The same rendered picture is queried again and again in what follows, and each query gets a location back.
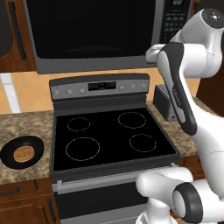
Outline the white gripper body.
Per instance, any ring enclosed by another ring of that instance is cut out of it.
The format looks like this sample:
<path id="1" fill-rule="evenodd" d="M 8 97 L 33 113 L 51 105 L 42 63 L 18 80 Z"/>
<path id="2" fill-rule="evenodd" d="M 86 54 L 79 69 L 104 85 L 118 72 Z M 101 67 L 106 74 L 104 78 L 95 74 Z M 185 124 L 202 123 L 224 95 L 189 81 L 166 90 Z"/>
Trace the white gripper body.
<path id="1" fill-rule="evenodd" d="M 148 63 L 156 63 L 157 62 L 157 56 L 160 50 L 165 46 L 165 44 L 156 44 L 153 45 L 146 53 L 146 61 Z"/>

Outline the black oven door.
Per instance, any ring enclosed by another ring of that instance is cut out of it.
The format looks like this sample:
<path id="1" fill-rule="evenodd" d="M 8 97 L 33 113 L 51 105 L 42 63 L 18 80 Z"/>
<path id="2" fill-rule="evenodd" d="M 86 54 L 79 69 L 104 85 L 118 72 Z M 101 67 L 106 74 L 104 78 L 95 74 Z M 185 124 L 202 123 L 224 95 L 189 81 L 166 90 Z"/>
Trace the black oven door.
<path id="1" fill-rule="evenodd" d="M 134 182 L 65 193 L 52 188 L 61 224 L 135 224 L 148 200 Z"/>

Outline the round brown waffle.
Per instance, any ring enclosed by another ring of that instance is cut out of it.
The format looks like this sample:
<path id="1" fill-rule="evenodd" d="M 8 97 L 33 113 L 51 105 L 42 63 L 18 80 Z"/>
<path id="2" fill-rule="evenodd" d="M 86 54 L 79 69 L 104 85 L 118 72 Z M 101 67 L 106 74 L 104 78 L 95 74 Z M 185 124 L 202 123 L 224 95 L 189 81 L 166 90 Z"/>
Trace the round brown waffle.
<path id="1" fill-rule="evenodd" d="M 17 148 L 13 153 L 14 159 L 19 163 L 24 163 L 34 157 L 34 149 L 30 145 Z"/>

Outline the black bowl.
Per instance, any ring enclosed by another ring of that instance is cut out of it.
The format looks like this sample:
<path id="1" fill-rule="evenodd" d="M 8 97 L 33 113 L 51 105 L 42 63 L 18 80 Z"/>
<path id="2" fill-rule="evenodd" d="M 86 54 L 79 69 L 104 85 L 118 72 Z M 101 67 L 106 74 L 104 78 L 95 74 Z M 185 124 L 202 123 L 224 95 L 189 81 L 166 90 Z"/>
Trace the black bowl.
<path id="1" fill-rule="evenodd" d="M 19 163 L 14 158 L 14 152 L 22 146 L 31 146 L 34 149 L 34 156 L 28 161 Z M 3 148 L 0 150 L 0 159 L 8 168 L 22 170 L 35 165 L 42 158 L 44 154 L 44 148 L 44 143 L 39 137 L 20 136 L 10 140 L 3 146 Z"/>

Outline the brown wooden base cupboard door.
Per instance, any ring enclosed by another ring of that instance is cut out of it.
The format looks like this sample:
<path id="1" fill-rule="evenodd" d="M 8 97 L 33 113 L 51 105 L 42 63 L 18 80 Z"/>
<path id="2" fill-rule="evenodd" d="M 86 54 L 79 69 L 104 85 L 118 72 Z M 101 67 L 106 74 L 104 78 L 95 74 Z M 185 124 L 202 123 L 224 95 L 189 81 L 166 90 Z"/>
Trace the brown wooden base cupboard door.
<path id="1" fill-rule="evenodd" d="M 56 224 L 60 217 L 52 195 L 0 202 L 0 224 L 53 224 L 47 199 L 52 199 Z"/>

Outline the dark grey toaster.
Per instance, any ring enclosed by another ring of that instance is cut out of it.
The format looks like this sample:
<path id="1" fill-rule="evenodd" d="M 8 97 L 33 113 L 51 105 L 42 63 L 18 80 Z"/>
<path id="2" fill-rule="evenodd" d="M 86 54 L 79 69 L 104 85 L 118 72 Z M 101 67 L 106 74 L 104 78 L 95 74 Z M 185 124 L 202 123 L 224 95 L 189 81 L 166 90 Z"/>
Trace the dark grey toaster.
<path id="1" fill-rule="evenodd" d="M 176 121 L 177 117 L 172 106 L 170 96 L 165 84 L 159 84 L 155 86 L 153 104 L 167 121 Z"/>

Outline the black stove with oven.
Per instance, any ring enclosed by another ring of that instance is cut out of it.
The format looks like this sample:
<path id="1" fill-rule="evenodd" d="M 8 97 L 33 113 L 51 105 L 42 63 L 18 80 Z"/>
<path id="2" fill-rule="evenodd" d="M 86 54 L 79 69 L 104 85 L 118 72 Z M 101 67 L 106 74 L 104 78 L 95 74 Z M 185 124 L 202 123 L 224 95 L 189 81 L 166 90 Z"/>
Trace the black stove with oven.
<path id="1" fill-rule="evenodd" d="M 149 82 L 146 73 L 50 80 L 54 112 L 51 184 L 165 168 L 179 162 L 177 148 L 146 105 Z"/>

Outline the brown wooden base cupboard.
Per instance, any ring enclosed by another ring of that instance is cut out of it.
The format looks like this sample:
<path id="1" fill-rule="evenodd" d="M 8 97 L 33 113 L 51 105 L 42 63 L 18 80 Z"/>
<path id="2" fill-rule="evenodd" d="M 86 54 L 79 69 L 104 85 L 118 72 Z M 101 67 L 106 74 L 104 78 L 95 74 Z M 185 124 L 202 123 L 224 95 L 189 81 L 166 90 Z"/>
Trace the brown wooden base cupboard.
<path id="1" fill-rule="evenodd" d="M 192 173 L 194 180 L 205 177 L 199 156 L 182 157 L 178 165 L 187 168 Z"/>

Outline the brown wooden drawer front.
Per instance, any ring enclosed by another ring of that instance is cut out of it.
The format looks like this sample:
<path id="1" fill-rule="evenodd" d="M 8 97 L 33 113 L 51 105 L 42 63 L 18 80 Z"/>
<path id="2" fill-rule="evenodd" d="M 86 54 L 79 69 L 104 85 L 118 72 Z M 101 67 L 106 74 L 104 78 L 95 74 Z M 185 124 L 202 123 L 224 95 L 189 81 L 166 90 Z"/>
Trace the brown wooden drawer front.
<path id="1" fill-rule="evenodd" d="M 39 178 L 34 180 L 0 185 L 0 191 L 13 190 L 16 186 L 19 186 L 18 193 L 2 195 L 0 196 L 0 201 L 19 200 L 26 198 L 29 199 L 34 196 L 42 196 L 53 193 L 51 180 L 49 178 Z"/>

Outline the brown wooden wall cupboard door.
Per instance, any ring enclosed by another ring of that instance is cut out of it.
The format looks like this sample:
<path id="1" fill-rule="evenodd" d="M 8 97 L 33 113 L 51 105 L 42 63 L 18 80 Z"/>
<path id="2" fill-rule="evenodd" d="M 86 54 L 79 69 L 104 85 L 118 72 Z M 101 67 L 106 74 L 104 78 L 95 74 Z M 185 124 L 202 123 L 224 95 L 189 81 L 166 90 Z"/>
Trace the brown wooden wall cupboard door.
<path id="1" fill-rule="evenodd" d="M 17 22 L 26 54 L 20 59 L 18 42 L 14 32 L 8 2 L 14 2 Z M 32 44 L 25 19 L 23 0 L 0 0 L 0 73 L 35 71 Z"/>

